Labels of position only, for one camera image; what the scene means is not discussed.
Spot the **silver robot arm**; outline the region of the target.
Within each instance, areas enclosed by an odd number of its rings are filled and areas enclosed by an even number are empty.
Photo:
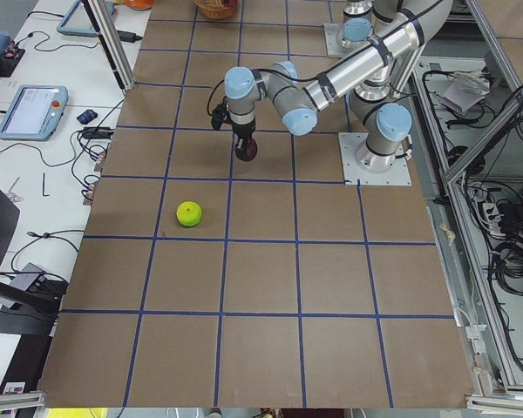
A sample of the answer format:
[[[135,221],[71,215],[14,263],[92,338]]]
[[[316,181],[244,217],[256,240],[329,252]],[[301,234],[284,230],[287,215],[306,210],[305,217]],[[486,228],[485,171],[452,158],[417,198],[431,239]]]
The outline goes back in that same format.
[[[343,38],[353,47],[348,55],[306,79],[289,61],[229,69],[211,124],[215,130],[231,125],[236,157],[250,161],[257,153],[256,102],[270,100],[288,131],[302,136],[315,128],[319,112],[347,97],[368,131],[357,148],[357,163],[367,172],[387,172],[411,128],[407,109],[388,100],[391,72],[398,57],[424,47],[438,33],[451,8],[450,1],[351,1],[343,12]]]
[[[346,1],[343,22],[336,40],[346,50],[353,50],[367,37],[389,26],[402,1],[361,0]]]

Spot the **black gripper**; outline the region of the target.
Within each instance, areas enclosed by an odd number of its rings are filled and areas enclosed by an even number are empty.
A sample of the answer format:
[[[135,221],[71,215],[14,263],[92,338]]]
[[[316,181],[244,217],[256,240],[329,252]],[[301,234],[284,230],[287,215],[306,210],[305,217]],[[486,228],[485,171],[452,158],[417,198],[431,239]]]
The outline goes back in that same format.
[[[234,134],[237,136],[237,142],[239,138],[253,138],[255,122],[249,122],[247,124],[232,123],[232,129]]]

